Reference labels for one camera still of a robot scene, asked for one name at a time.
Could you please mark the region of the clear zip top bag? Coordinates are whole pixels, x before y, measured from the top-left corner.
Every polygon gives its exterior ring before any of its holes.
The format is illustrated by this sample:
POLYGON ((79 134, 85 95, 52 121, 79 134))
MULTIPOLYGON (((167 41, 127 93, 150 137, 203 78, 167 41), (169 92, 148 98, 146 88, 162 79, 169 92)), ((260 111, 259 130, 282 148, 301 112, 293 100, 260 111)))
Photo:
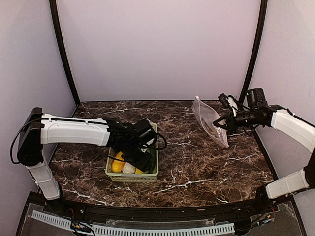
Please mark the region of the clear zip top bag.
POLYGON ((228 148, 226 130, 214 126, 214 121, 220 118, 219 114, 209 105, 205 104, 198 95, 195 96, 192 111, 196 120, 208 136, 218 145, 228 148))

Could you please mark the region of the green white bok choy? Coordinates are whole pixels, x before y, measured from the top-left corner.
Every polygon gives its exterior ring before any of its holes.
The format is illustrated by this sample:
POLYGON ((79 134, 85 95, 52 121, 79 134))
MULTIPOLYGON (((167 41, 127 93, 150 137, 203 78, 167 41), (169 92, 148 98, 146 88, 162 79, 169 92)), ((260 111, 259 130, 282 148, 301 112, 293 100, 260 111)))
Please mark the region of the green white bok choy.
POLYGON ((135 174, 135 171, 136 171, 136 168, 128 162, 125 163, 122 169, 122 172, 124 174, 135 174))

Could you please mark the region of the yellow green mango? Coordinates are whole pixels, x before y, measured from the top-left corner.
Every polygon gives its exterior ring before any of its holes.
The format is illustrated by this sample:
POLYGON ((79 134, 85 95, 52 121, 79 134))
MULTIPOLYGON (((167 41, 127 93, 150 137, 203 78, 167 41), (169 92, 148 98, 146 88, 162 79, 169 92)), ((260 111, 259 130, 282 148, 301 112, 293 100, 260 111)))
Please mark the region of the yellow green mango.
POLYGON ((136 175, 141 175, 141 174, 143 174, 143 172, 140 169, 136 168, 135 174, 136 175))

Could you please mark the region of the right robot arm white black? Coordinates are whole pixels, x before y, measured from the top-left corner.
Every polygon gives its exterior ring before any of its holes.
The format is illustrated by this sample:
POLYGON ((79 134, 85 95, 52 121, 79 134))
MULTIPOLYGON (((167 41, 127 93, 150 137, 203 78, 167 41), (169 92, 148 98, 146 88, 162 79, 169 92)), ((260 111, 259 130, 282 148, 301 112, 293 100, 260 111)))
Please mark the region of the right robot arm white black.
POLYGON ((303 169, 257 189, 251 209, 255 213, 262 213, 279 199, 315 187, 315 127, 290 109, 280 105, 268 105, 262 88, 250 89, 245 95, 247 106, 230 95, 222 93, 218 97, 230 113, 214 121, 215 127, 234 133, 239 127, 255 129, 260 125, 268 126, 288 135, 312 154, 303 169))

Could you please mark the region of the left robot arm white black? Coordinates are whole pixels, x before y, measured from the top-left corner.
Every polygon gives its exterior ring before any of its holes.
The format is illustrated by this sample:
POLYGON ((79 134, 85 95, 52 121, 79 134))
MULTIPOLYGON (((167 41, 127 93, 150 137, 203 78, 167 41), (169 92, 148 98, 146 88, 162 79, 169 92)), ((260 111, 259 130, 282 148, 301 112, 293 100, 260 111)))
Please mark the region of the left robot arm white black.
POLYGON ((79 143, 110 147, 121 152, 122 158, 135 168, 149 172, 158 166, 157 133, 146 119, 137 123, 123 123, 116 118, 65 118, 43 113, 40 107, 30 112, 11 144, 17 143, 14 165, 25 166, 50 206, 58 214, 69 211, 69 202, 62 198, 62 190, 46 162, 43 146, 52 143, 79 143))

